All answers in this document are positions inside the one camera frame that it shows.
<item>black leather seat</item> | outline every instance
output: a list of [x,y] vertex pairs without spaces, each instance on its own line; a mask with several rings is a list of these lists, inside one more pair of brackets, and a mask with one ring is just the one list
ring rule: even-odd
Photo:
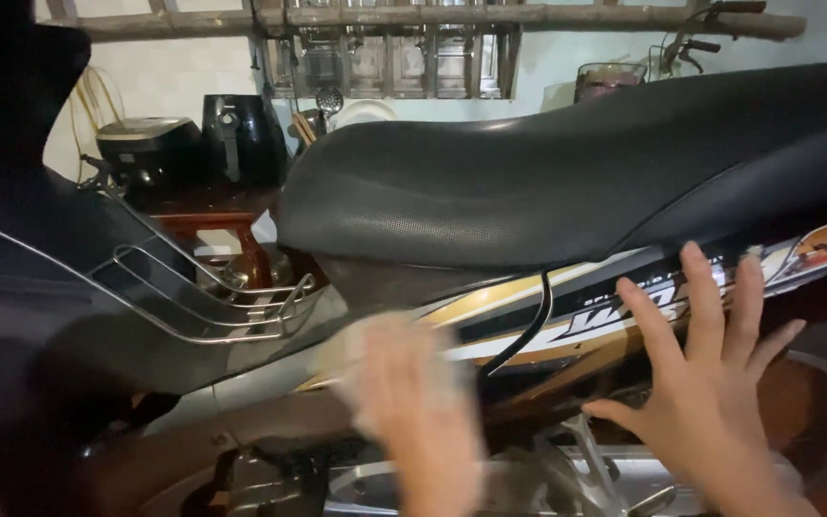
[[282,244],[533,269],[735,232],[827,205],[827,64],[672,79],[518,119],[373,123],[322,138],[280,200]]

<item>chopsticks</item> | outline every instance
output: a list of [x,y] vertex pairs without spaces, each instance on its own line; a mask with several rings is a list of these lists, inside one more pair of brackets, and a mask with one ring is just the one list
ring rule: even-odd
[[312,126],[308,125],[308,121],[306,121],[305,117],[301,114],[292,113],[292,124],[296,127],[296,131],[299,132],[299,136],[302,137],[302,141],[305,142],[305,147],[311,146],[312,143],[317,140]]

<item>motorcycle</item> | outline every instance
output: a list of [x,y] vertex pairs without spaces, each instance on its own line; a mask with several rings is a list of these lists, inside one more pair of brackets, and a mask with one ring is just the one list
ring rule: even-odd
[[[598,446],[579,414],[648,389],[615,280],[637,281],[683,332],[676,256],[696,240],[724,296],[751,253],[769,313],[826,317],[827,64],[673,79],[508,121],[343,128],[293,165],[277,213],[279,243],[320,271],[245,289],[127,205],[104,163],[81,186],[42,166],[84,33],[27,23],[3,41],[22,56],[0,67],[0,121],[15,121],[0,124],[8,511],[396,513],[391,464],[318,355],[350,322],[406,310],[452,328],[448,358],[474,364],[507,494],[485,511],[696,513],[645,450]],[[818,363],[827,349],[790,354]],[[536,483],[513,482],[525,469]],[[645,493],[653,479],[663,489]]]

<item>human hand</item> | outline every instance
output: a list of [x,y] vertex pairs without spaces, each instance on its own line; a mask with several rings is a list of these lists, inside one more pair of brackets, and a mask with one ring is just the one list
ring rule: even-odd
[[481,501],[484,445],[471,393],[431,382],[443,336],[402,318],[375,320],[362,332],[359,410],[397,465],[404,512],[471,515]]
[[758,259],[739,264],[728,324],[700,248],[688,243],[681,259],[691,306],[684,353],[649,295],[622,278],[617,293],[643,334],[652,394],[639,410],[596,400],[583,411],[636,434],[672,475],[698,488],[728,517],[816,514],[777,480],[757,397],[764,369],[806,322],[791,321],[756,346],[764,304]]

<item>wooden table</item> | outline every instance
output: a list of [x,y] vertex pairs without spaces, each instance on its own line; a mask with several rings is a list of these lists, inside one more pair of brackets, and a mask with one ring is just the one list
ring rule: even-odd
[[232,230],[246,260],[249,289],[271,287],[270,261],[251,232],[251,225],[267,210],[275,209],[279,190],[247,191],[226,185],[178,191],[165,199],[142,203],[140,210],[162,223],[184,242],[194,242],[199,230]]

